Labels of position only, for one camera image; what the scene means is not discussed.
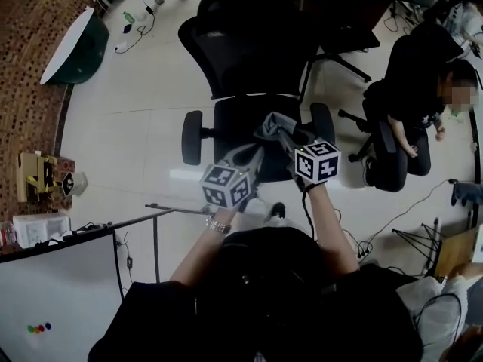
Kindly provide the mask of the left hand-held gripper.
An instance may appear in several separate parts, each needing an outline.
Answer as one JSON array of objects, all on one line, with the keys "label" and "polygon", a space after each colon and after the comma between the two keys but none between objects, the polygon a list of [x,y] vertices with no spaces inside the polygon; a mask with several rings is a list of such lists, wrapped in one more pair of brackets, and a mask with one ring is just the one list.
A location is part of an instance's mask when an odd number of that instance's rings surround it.
[{"label": "left hand-held gripper", "polygon": [[251,143],[230,150],[217,164],[209,165],[199,182],[206,202],[237,210],[254,197],[264,155],[262,146]]}]

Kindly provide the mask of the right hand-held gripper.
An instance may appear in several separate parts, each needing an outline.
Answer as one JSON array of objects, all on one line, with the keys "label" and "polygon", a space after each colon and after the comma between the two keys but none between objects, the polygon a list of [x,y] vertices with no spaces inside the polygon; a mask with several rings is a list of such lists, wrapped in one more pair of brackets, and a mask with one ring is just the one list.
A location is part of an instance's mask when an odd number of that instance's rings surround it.
[{"label": "right hand-held gripper", "polygon": [[279,128],[278,141],[294,163],[294,179],[301,192],[337,177],[341,152],[333,143],[303,127],[295,127],[291,133]]}]

